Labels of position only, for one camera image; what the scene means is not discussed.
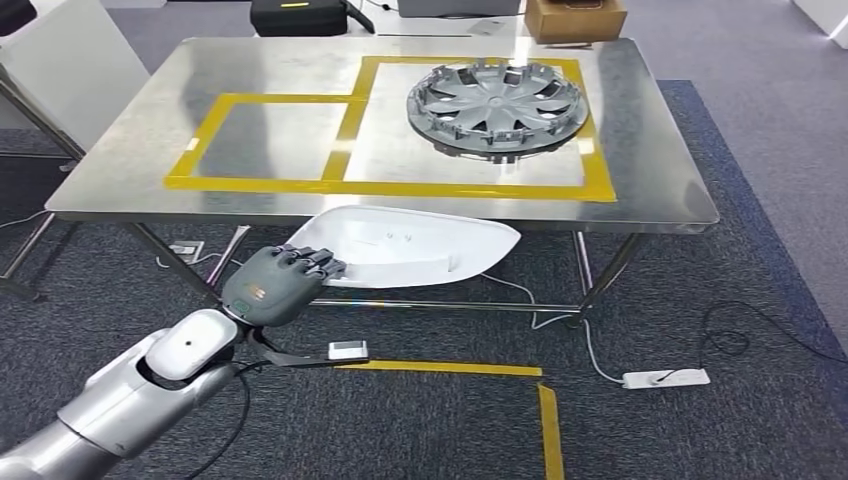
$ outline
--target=white cable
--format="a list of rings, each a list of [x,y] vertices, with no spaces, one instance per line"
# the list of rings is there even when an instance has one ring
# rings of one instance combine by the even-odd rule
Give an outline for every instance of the white cable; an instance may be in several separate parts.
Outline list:
[[[21,223],[26,223],[26,222],[34,219],[35,217],[37,217],[39,215],[44,215],[45,213],[47,213],[47,210],[42,210],[40,212],[33,213],[32,215],[28,216],[27,218],[24,218],[24,219],[21,219],[21,220],[15,220],[15,221],[8,222],[8,223],[4,223],[3,225],[0,225],[0,228],[6,228],[6,227],[11,227],[12,225],[18,225],[18,224],[21,224]]]
[[[216,258],[216,257],[220,257],[220,256],[221,256],[220,253],[210,253],[209,255],[206,255],[205,257],[198,258],[197,260],[195,260],[193,262],[186,262],[186,265],[188,265],[188,266],[197,265],[198,263],[203,263],[203,262],[205,262],[205,261],[207,261],[211,258]],[[238,265],[240,267],[244,266],[244,264],[239,262],[238,260],[233,260],[231,258],[230,261],[232,263],[235,263],[236,265]],[[162,261],[159,260],[159,257],[156,257],[156,265],[159,265],[159,267],[161,267],[161,268],[170,268],[167,265],[163,265]]]
[[[601,367],[598,366],[598,361],[595,359],[595,351],[592,350],[592,332],[589,329],[589,320],[586,320],[584,318],[583,319],[583,326],[586,327],[586,347],[589,350],[589,358],[592,359],[592,366],[595,367],[595,371],[598,372],[598,374],[600,376],[606,378],[607,380],[609,380],[611,382],[623,384],[624,380],[619,380],[617,378],[610,377],[609,375],[604,373],[603,370],[601,370]]]
[[[491,275],[486,275],[485,273],[481,273],[480,276],[482,276],[484,278],[488,278],[489,280],[491,280],[493,282],[498,282],[498,283],[507,285],[509,287],[517,288],[517,289],[519,289],[519,290],[521,290],[521,291],[523,291],[524,293],[527,294],[527,296],[530,298],[530,304],[532,304],[532,305],[536,304],[536,297],[533,295],[533,292],[531,292],[529,288],[527,288],[523,285],[519,285],[517,283],[507,282],[506,280],[501,280],[500,278],[496,278],[496,277],[493,277]],[[565,314],[565,315],[558,315],[556,317],[549,318],[549,319],[545,320],[544,322],[536,325],[536,312],[533,312],[533,321],[530,323],[530,328],[532,328],[533,330],[538,330],[538,329],[540,329],[544,326],[547,326],[547,325],[550,325],[550,324],[556,322],[557,320],[562,320],[563,318],[568,318],[570,316],[571,316],[571,314],[568,314],[568,313]],[[600,376],[606,378],[607,380],[609,380],[611,382],[623,384],[624,380],[619,380],[617,378],[610,377],[609,375],[604,373],[603,370],[601,370],[601,367],[598,366],[598,360],[595,359],[595,350],[592,348],[592,332],[591,332],[591,329],[589,327],[589,320],[586,320],[584,318],[583,319],[583,326],[586,327],[586,347],[589,350],[589,358],[592,359],[592,366],[595,367],[595,371],[598,372],[598,374],[600,374]]]
[[[507,282],[506,280],[501,280],[500,278],[493,277],[493,276],[487,275],[485,273],[481,273],[480,276],[483,277],[483,278],[488,278],[489,280],[491,280],[493,282],[498,282],[500,284],[506,285],[508,287],[517,288],[517,289],[519,289],[519,290],[521,290],[521,291],[523,291],[524,293],[527,294],[527,297],[530,298],[530,304],[531,305],[536,304],[536,297],[533,295],[533,292],[531,292],[529,288],[527,288],[523,285],[519,285],[517,283]],[[563,318],[568,318],[570,316],[571,316],[571,314],[569,314],[569,313],[566,313],[565,315],[558,315],[556,317],[549,318],[549,319],[545,320],[544,322],[536,325],[536,321],[539,318],[538,318],[538,315],[536,314],[536,312],[533,312],[533,319],[530,321],[530,328],[533,329],[533,330],[538,330],[542,327],[546,327],[546,326],[556,322],[557,320],[562,320]]]

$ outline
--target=yellow tape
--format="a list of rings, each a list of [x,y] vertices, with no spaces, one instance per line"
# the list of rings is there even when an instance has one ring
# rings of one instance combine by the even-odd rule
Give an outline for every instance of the yellow tape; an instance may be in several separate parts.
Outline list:
[[[221,128],[221,125],[230,113],[232,106],[233,102],[230,97],[227,95],[218,95],[215,103],[212,104],[212,108],[209,109],[209,113],[206,114],[206,118],[203,119],[203,122],[200,123],[200,126],[194,132],[194,137],[189,141],[185,152],[177,161],[177,164],[174,165],[174,168],[171,169],[171,172],[168,173],[168,177],[191,175],[203,157],[203,153],[206,152],[209,144],[215,138],[218,129]]]
[[[585,202],[615,202],[615,190],[610,180],[601,150],[594,119],[589,118],[576,133],[583,162],[584,184],[580,186],[534,185],[470,185],[399,182],[346,182],[345,172],[365,115],[367,101],[374,87],[380,64],[456,64],[470,63],[472,57],[362,57],[359,74],[351,95],[226,93],[218,97],[209,114],[197,129],[180,160],[165,177],[165,186],[205,191],[245,193],[311,193],[342,195],[380,195],[403,197],[461,197],[514,198],[525,200],[577,200]],[[503,59],[487,58],[487,63]],[[563,74],[584,92],[583,76],[577,60],[534,58],[530,61],[560,67]],[[336,136],[336,142],[324,167],[320,181],[277,178],[193,177],[192,172],[202,158],[215,133],[223,124],[232,105],[237,103],[347,103]]]
[[[342,365],[336,368],[352,370],[406,370],[413,372],[477,373],[483,375],[518,375],[541,377],[538,367],[515,365],[488,365],[482,363],[400,362],[395,360],[371,360],[368,363]]]
[[[330,152],[327,165],[324,166],[324,174],[321,176],[321,180],[344,180],[344,174],[350,163],[350,153],[356,142],[356,136],[359,135],[362,117],[365,116],[366,105],[367,102],[350,102],[347,104],[347,110],[342,117],[342,124],[339,126],[339,133],[336,134],[336,143],[333,151]]]
[[[313,193],[381,195],[389,197],[515,198],[521,200],[583,200],[614,202],[613,193],[596,186],[544,187],[534,185],[467,185],[453,183],[347,182],[170,176],[165,186],[209,192]]]
[[[559,416],[556,393],[539,384],[539,410],[542,416],[542,444],[545,451],[545,479],[564,480],[562,445],[559,437]]]

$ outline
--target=electrical outlet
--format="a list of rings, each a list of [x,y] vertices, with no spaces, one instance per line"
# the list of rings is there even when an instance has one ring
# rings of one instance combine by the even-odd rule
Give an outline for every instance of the electrical outlet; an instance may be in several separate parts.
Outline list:
[[[622,376],[624,388],[637,390],[640,388],[688,387],[690,385],[707,385],[710,377],[703,368],[687,368],[684,370],[656,370],[653,372],[630,372]]]
[[[177,254],[182,261],[191,265],[197,262],[200,258],[200,252],[203,251],[204,244],[205,243],[202,241],[177,240],[176,242],[171,243],[168,247],[171,251]]]

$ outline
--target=floor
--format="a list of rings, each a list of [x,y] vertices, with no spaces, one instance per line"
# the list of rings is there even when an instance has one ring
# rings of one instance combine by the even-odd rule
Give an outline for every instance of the floor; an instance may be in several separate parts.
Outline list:
[[[747,350],[731,356],[705,346],[699,352],[702,315],[730,298],[755,304],[817,349],[838,347],[695,88],[688,81],[659,84],[724,218],[705,235],[652,239],[593,308],[592,338],[598,361],[614,377],[702,361],[709,386],[625,390],[595,373],[583,332],[561,322],[533,331],[527,314],[312,307],[266,334],[300,354],[324,351],[330,341],[363,339],[377,359],[536,366],[543,376],[268,368],[249,377],[252,408],[241,436],[201,478],[546,478],[542,383],[556,393],[569,480],[844,480],[844,365],[817,358],[737,307],[711,317],[708,330],[744,335]],[[26,159],[3,165],[10,175],[0,176],[0,223],[37,208],[61,180],[55,165],[50,171]],[[207,251],[220,251],[232,232],[231,225],[152,227],[168,240],[203,238]],[[26,230],[0,231],[0,260]],[[257,227],[238,258],[292,231]],[[569,236],[523,233],[490,273],[527,285],[540,302],[574,300],[578,279]],[[589,235],[592,264],[608,261],[623,238]],[[208,273],[212,267],[196,268]],[[0,452],[55,420],[56,409],[85,379],[129,345],[203,305],[109,223],[59,222],[21,278],[46,298],[31,303],[0,295],[0,324],[7,327],[0,336]],[[521,292],[479,277],[326,294],[525,301]],[[734,345],[726,335],[713,338]],[[256,354],[240,348],[238,359],[252,361]],[[233,382],[108,478],[184,478],[231,432],[242,402]]]
[[[657,78],[693,81],[848,347],[848,51],[787,0],[626,3],[623,34]],[[110,13],[153,71],[184,38],[252,35],[248,10],[180,2]]]

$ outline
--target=power strip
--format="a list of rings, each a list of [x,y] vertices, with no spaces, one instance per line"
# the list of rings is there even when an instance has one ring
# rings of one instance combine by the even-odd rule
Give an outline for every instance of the power strip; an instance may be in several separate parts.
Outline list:
[[[653,372],[630,372],[625,373],[622,376],[622,380],[624,380],[623,387],[628,390],[638,390],[640,388],[688,387],[690,385],[707,385],[710,383],[710,377],[707,376],[707,371],[703,368],[656,370]]]

